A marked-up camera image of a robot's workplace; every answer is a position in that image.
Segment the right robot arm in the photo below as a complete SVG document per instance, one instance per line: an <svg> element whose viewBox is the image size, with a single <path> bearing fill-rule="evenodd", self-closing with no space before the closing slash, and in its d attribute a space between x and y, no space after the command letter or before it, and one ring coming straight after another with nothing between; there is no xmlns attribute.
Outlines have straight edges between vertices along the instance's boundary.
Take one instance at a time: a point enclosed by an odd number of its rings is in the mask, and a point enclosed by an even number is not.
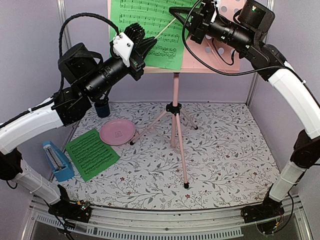
<svg viewBox="0 0 320 240"><path fill-rule="evenodd" d="M171 6L169 13L182 24L183 32L189 32L193 42L201 44L208 36L248 60L252 72L279 92L302 124L289 161L258 208L262 218L269 218L278 210L278 202L320 157L320 104L284 55L265 43L275 19L275 13L266 6L247 0L232 20L220 14L215 0L199 0L191 7Z"/></svg>

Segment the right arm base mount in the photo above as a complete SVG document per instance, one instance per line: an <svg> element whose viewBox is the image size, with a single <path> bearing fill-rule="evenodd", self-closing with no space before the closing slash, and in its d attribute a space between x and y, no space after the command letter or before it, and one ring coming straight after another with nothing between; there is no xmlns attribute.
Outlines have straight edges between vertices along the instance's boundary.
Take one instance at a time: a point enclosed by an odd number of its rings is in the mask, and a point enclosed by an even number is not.
<svg viewBox="0 0 320 240"><path fill-rule="evenodd" d="M248 205L241 209L240 214L245 223L252 223L269 218L282 218L285 213L281 202L277 202L266 196L261 204ZM280 224L280 220L273 219L257 225L258 230L265 235L274 234Z"/></svg>

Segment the green sheet music page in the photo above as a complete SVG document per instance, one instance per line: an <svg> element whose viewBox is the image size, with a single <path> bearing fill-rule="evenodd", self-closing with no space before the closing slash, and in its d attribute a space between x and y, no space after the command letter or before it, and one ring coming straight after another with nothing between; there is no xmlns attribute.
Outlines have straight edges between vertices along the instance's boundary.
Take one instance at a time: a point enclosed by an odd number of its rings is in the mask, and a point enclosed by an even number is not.
<svg viewBox="0 0 320 240"><path fill-rule="evenodd" d="M121 32L139 23L147 38L157 37L145 59L146 66L180 70L185 48L181 40L183 25L169 13L169 8L189 8L194 3L194 0L112 0L109 19Z"/></svg>

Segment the green sheet music stack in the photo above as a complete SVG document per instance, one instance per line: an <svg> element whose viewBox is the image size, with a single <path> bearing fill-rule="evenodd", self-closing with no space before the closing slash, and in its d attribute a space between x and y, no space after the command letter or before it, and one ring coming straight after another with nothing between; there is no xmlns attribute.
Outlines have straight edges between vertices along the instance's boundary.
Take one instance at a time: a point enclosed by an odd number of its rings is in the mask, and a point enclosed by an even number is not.
<svg viewBox="0 0 320 240"><path fill-rule="evenodd" d="M120 159L115 150L100 139L96 129L70 141L65 149L85 182L99 175Z"/></svg>

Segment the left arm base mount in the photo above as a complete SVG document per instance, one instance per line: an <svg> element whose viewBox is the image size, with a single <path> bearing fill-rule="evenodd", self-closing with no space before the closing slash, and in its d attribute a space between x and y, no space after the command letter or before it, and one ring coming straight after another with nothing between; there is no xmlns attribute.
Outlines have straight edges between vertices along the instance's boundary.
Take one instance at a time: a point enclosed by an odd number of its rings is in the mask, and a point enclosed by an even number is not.
<svg viewBox="0 0 320 240"><path fill-rule="evenodd" d="M62 217L64 220L88 223L92 213L91 203L84 200L70 200L67 190L60 184L57 186L60 191L60 199L57 203L49 205L48 213Z"/></svg>

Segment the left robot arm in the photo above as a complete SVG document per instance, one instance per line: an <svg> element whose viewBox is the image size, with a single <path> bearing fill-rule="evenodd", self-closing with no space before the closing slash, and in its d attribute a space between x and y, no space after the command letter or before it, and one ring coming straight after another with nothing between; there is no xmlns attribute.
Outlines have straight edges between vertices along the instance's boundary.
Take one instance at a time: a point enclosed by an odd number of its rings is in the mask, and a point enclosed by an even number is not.
<svg viewBox="0 0 320 240"><path fill-rule="evenodd" d="M89 51L78 43L58 60L58 69L69 87L56 92L32 110L0 127L0 178L26 188L41 197L63 216L74 213L67 191L43 178L32 169L18 151L22 143L52 129L80 121L93 104L103 103L103 94L130 75L139 80L145 58L157 43L156 38L142 40L121 33L110 43L109 59Z"/></svg>

